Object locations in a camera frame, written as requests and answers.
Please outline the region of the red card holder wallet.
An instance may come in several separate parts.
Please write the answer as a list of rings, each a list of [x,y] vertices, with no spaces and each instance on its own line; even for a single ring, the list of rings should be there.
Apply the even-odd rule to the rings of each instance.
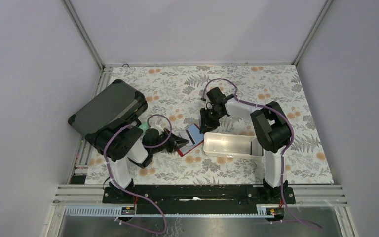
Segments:
[[[188,140],[188,143],[178,149],[178,154],[183,157],[204,141],[204,134],[200,132],[198,125],[193,124],[178,133],[178,136]]]

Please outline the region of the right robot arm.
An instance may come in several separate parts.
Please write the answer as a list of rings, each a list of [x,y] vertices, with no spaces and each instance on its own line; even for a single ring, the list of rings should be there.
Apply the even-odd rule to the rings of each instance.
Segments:
[[[201,134],[217,129],[224,116],[252,122],[256,139],[265,151],[265,182],[269,186],[264,188],[263,196],[269,203],[278,202],[283,197],[280,188],[284,182],[282,155],[291,145],[294,133],[280,105],[275,101],[259,105],[236,95],[225,96],[218,87],[204,91],[201,100],[206,104],[200,109]]]

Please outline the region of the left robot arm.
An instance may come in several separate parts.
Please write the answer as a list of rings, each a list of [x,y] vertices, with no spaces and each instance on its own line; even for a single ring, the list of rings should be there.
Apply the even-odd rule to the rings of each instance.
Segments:
[[[135,126],[118,119],[92,134],[93,145],[104,156],[114,196],[122,203],[133,198],[128,163],[146,168],[159,152],[173,153],[190,141],[172,133],[171,128],[148,123]]]

